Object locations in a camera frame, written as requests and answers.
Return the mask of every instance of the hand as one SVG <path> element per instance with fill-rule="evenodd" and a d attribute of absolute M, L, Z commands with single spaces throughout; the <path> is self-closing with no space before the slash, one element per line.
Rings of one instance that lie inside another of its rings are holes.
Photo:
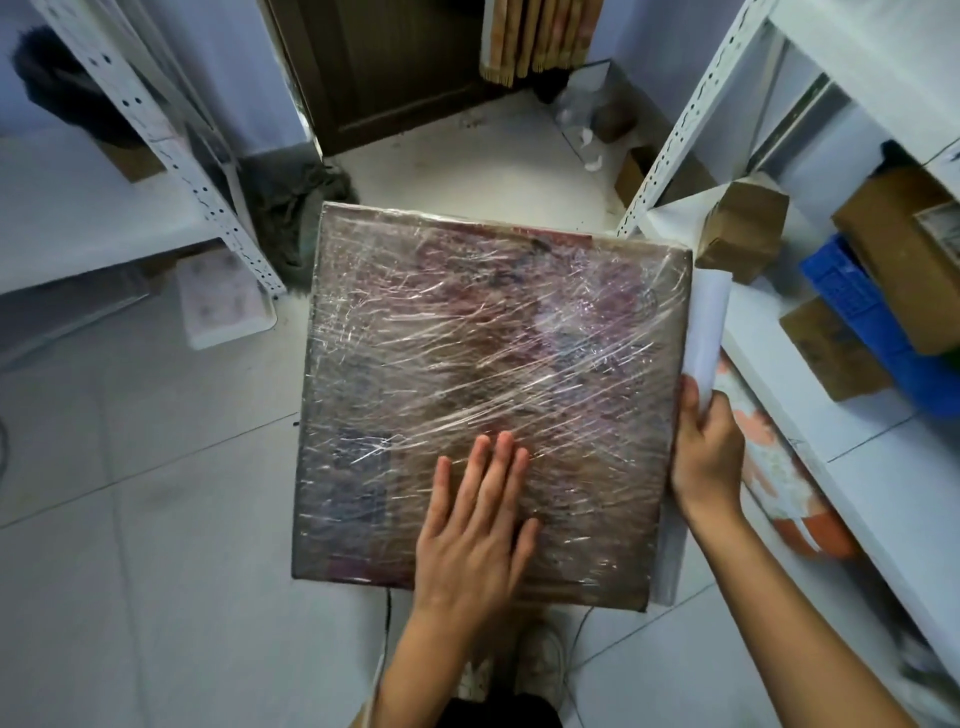
<path fill-rule="evenodd" d="M 743 434 L 730 400 L 714 392 L 703 421 L 697 383 L 685 376 L 673 459 L 673 490 L 691 526 L 704 518 L 742 518 Z"/>
<path fill-rule="evenodd" d="M 429 624 L 469 650 L 493 615 L 505 609 L 533 555 L 540 524 L 529 519 L 512 546 L 516 503 L 530 454 L 514 454 L 514 436 L 501 432 L 487 467 L 490 438 L 473 444 L 450 512 L 450 459 L 437 460 L 433 495 L 417 541 L 410 621 Z"/>

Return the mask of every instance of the forearm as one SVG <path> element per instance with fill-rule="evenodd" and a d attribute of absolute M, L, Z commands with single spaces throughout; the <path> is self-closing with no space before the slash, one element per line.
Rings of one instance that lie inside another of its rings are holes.
<path fill-rule="evenodd" d="M 746 519 L 690 525 L 784 726 L 914 725 Z"/>
<path fill-rule="evenodd" d="M 433 728 L 467 663 L 468 646 L 414 614 L 384 672 L 372 728 Z M 354 720 L 361 726 L 363 712 Z"/>

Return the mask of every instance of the person's left hand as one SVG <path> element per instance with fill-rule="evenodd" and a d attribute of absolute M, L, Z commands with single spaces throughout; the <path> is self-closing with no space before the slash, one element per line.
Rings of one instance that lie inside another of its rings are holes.
<path fill-rule="evenodd" d="M 530 454 L 524 448 L 514 453 L 514 436 L 501 432 L 487 467 L 490 445 L 486 435 L 474 442 L 452 512 L 450 459 L 438 459 L 417 541 L 410 619 L 429 624 L 463 649 L 509 604 L 540 529 L 538 521 L 528 519 L 513 547 L 516 503 Z"/>

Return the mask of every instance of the finger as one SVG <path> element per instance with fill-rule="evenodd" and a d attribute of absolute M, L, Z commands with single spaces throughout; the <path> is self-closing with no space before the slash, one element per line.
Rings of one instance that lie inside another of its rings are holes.
<path fill-rule="evenodd" d="M 514 459 L 514 435 L 501 432 L 496 438 L 493 460 L 487 468 L 487 474 L 480 483 L 476 508 L 470 516 L 467 531 L 471 535 L 484 535 L 490 532 L 496 512 L 500 510 L 503 498 L 503 483 L 507 479 L 507 470 Z"/>
<path fill-rule="evenodd" d="M 730 398 L 723 392 L 714 392 L 707 415 L 704 417 L 704 435 L 723 434 L 736 427 L 733 410 L 730 407 Z"/>
<path fill-rule="evenodd" d="M 681 376 L 677 434 L 683 438 L 700 436 L 700 390 L 697 380 L 688 375 Z"/>
<path fill-rule="evenodd" d="M 527 519 L 520 528 L 520 535 L 516 537 L 516 548 L 510 560 L 510 594 L 516 591 L 516 585 L 523 578 L 530 557 L 537 550 L 537 534 L 540 533 L 540 522 L 537 519 Z"/>
<path fill-rule="evenodd" d="M 487 467 L 487 450 L 490 449 L 490 438 L 480 435 L 473 442 L 473 450 L 467 460 L 467 470 L 464 479 L 460 481 L 457 490 L 457 502 L 453 504 L 453 515 L 447 523 L 447 528 L 457 533 L 463 533 L 467 528 L 470 516 L 473 515 L 473 506 L 477 500 L 477 490 L 480 488 L 480 478 Z"/>
<path fill-rule="evenodd" d="M 526 448 L 520 448 L 514 455 L 514 462 L 507 475 L 507 485 L 503 489 L 503 500 L 500 501 L 500 510 L 493 521 L 491 533 L 507 543 L 514 535 L 516 523 L 517 502 L 523 491 L 523 483 L 527 475 L 527 466 L 530 464 L 530 453 Z"/>
<path fill-rule="evenodd" d="M 432 539 L 439 536 L 446 526 L 447 516 L 450 514 L 450 458 L 437 458 L 437 469 L 433 472 L 433 491 L 430 494 L 430 505 L 426 509 L 426 518 L 423 520 L 423 529 L 420 531 L 422 539 Z"/>

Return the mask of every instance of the black pants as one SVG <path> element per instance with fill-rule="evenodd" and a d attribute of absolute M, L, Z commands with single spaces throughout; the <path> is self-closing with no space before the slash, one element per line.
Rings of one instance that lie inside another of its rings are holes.
<path fill-rule="evenodd" d="M 491 693 L 485 703 L 453 698 L 444 708 L 437 728 L 563 728 L 560 716 L 536 695 Z"/>

